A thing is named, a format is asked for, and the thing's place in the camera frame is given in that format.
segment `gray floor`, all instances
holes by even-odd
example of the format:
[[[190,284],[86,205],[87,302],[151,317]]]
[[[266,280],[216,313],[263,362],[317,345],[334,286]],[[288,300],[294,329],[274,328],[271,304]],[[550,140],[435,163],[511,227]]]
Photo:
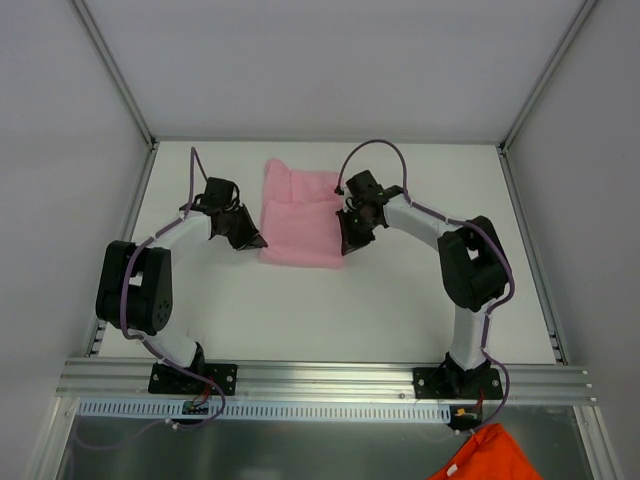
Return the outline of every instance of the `gray floor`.
[[[509,407],[500,421],[545,479],[592,478],[571,408]],[[145,423],[83,418],[78,433],[107,445]],[[220,421],[190,432],[161,425],[119,450],[73,447],[73,467],[65,462],[58,479],[423,479],[466,438],[443,425]]]

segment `folded cloth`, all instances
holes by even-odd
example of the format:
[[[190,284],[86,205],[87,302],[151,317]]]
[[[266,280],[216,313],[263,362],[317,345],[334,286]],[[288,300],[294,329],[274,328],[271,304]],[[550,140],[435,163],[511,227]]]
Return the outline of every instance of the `folded cloth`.
[[[542,480],[500,424],[474,434],[429,480]]]
[[[260,231],[269,246],[260,251],[261,261],[342,267],[337,183],[338,172],[290,170],[280,160],[267,162]]]

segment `white table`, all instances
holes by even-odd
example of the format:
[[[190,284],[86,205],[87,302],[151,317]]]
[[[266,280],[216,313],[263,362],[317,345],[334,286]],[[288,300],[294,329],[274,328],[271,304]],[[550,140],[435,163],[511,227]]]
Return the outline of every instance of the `white table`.
[[[141,239],[173,218],[187,199],[189,149],[207,174],[235,181],[258,224],[264,164],[339,170],[354,144],[162,142],[136,226]],[[489,217],[511,262],[512,302],[496,311],[490,352],[507,363],[554,363],[546,324],[499,159],[491,146],[400,145],[415,200],[459,218]],[[352,160],[345,180],[369,169],[383,186],[401,183],[394,152],[371,145]],[[196,193],[204,181],[196,172]],[[407,234],[377,229],[377,240],[348,257],[342,270],[262,264],[258,251],[236,252],[214,238],[173,271],[174,307],[167,328],[200,342],[208,358],[226,360],[439,362],[453,334],[453,303],[435,251]],[[145,357],[109,326],[101,356]]]

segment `pink cloth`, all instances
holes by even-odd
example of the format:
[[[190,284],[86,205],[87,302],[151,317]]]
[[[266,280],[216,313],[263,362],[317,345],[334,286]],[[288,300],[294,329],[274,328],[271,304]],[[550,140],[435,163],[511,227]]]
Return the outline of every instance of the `pink cloth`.
[[[333,193],[338,172],[290,170],[277,159],[267,162],[260,231],[269,246],[260,260],[276,265],[340,268],[342,238]]]

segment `wall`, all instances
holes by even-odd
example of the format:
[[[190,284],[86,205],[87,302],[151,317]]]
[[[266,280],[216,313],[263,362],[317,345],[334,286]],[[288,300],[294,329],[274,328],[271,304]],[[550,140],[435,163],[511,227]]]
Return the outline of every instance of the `wall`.
[[[0,470],[19,479],[143,144],[66,2],[0,2],[0,72]]]
[[[89,0],[158,136],[497,143],[583,0]]]
[[[593,375],[629,478],[640,472],[638,18],[635,0],[601,2],[511,149],[571,359]]]

